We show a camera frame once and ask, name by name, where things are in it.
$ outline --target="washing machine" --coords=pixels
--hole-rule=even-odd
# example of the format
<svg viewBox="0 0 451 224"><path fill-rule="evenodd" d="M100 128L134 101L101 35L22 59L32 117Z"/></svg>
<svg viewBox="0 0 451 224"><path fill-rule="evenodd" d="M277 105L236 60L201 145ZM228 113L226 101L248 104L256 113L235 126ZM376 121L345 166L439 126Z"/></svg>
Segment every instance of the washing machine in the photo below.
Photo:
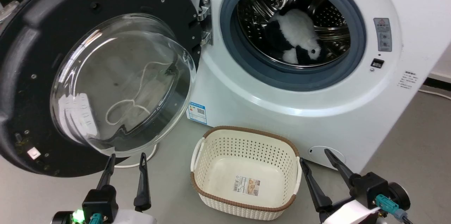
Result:
<svg viewBox="0 0 451 224"><path fill-rule="evenodd" d="M285 6L312 20L323 60L287 62L269 44ZM322 165L329 148L358 172L448 46L449 10L446 0L11 3L0 13L0 153L26 171L83 176L187 115L285 136Z"/></svg>

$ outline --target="warning label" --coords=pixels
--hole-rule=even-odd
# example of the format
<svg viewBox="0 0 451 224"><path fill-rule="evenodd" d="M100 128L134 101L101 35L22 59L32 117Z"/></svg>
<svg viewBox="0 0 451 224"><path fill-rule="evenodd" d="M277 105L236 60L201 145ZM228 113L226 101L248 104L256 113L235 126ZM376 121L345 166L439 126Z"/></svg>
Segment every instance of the warning label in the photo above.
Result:
<svg viewBox="0 0 451 224"><path fill-rule="evenodd" d="M417 74L407 70L403 73L401 79L398 81L398 86L405 89L412 89L417 81Z"/></svg>
<svg viewBox="0 0 451 224"><path fill-rule="evenodd" d="M374 18L377 47L380 52L391 52L391 28L388 18Z"/></svg>

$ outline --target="woven basket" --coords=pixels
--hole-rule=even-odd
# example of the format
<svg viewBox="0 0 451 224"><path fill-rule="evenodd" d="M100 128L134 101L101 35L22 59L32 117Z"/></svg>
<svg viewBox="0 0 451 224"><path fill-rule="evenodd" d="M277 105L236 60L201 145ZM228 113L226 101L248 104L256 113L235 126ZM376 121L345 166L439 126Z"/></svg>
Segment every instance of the woven basket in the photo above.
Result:
<svg viewBox="0 0 451 224"><path fill-rule="evenodd" d="M250 219L279 217L295 200L301 175L292 142L241 127L207 131L191 159L191 181L202 201Z"/></svg>

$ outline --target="power cord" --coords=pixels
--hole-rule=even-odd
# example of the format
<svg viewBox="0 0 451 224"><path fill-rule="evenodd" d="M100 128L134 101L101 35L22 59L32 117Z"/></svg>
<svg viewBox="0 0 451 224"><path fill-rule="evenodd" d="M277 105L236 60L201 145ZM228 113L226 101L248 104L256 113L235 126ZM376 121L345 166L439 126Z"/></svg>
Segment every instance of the power cord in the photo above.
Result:
<svg viewBox="0 0 451 224"><path fill-rule="evenodd" d="M148 63L144 66L144 69L142 70L142 75L141 75L141 79L140 79L140 88L138 89L138 92L136 93L136 95L135 95L132 99L125 99L125 100L122 100L122 101L119 101L119 102L116 102L115 104L113 104L113 105L107 110L107 112L105 113L105 122L106 122L106 123L108 123L109 125L116 125L116 124L118 124L118 123L122 120L122 118L126 115L126 113L129 112L129 110L131 110L131 108L133 108L133 107L139 107L139 108L143 109L145 112L147 112L148 114L150 114L150 112L149 112L149 110L147 110L147 108L145 108L145 107L143 107L143 106L141 106L141 105L135 104L135 99L136 99L136 98L138 97L138 95L140 94L140 91L141 91L141 88L142 88L142 82L143 82L143 80L144 80L144 74L145 74L145 72L146 72L146 70L147 70L147 66L150 65L150 64L170 65L171 63L148 62ZM124 114L119 118L118 121L113 122L113 123L110 122L110 121L108 120L108 114L109 114L109 113L111 112L111 110L113 110L118 104L121 104L121 103L123 103L123 102L131 102L131 103L132 103L132 107L130 107L128 110L126 110L126 112L124 112ZM158 143L155 144L155 146L153 147L152 152L151 152L150 155L146 158L146 161L149 161L149 160L153 157L153 155L155 155L157 146L158 146ZM139 165L140 165L140 163L138 162L138 163L131 164L131 165L115 165L114 167L115 167L115 168L134 168L134 167L137 167L137 166L139 166Z"/></svg>
<svg viewBox="0 0 451 224"><path fill-rule="evenodd" d="M427 91L427 90L422 90L422 89L419 89L418 91L419 91L419 92L423 92L423 93L427 93L427 94L438 95L438 96L444 97L444 98L446 98L446 99L448 99L448 100L451 100L451 97L450 97L450 96L447 96L447 95L445 95L445 94L440 94L440 93L436 93L436 92L432 92L432 91Z"/></svg>
<svg viewBox="0 0 451 224"><path fill-rule="evenodd" d="M152 152L151 152L150 155L147 157L146 161L149 161L150 158L153 157L153 155L154 155L155 152L156 152L156 149L157 149L156 146L157 146L157 145L158 145L158 143L155 144L155 146L153 147ZM135 164L132 164L132 165L115 165L114 168L134 168L134 167L137 167L137 166L139 166L139 165L140 165L140 163L138 162L138 163L135 163Z"/></svg>

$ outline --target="string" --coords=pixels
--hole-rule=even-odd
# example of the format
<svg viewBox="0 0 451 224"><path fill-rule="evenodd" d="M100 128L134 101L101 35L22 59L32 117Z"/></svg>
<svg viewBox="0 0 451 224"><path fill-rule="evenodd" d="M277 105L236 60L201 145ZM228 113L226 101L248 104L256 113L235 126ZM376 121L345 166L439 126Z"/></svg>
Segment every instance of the string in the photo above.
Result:
<svg viewBox="0 0 451 224"><path fill-rule="evenodd" d="M121 100L121 101L119 101L119 102L116 102L115 104L113 104L113 105L107 110L107 112L105 113L105 122L106 122L107 124L109 124L109 125L116 125L116 124L118 124L118 123L122 120L122 118L124 118L124 116L127 114L127 112L129 112L133 107L141 108L141 109L144 110L147 114L150 115L150 112L149 112L149 110L147 110L147 108L145 108L145 107L143 107L143 106L141 106L141 105L137 105L137 104L135 103L135 99L136 99L136 98L138 97L138 95L140 94L140 91L141 91L141 88L142 88L142 81L144 80L144 74L145 74L145 72L146 72L146 70L147 70L147 66L150 65L150 64L170 65L171 63L148 62L148 63L145 65L144 69L142 70L142 75L141 75L141 80L140 80L140 88L138 89L138 92L136 93L136 95L135 95L132 99L124 99L124 100ZM130 107L128 110L126 110L126 111L124 112L124 114L119 118L119 120L118 120L117 122L114 122L114 123L110 122L110 121L108 120L108 114L109 114L109 113L111 112L111 110L113 110L117 105L122 104L123 102L131 102L131 103L132 103L132 107Z"/></svg>

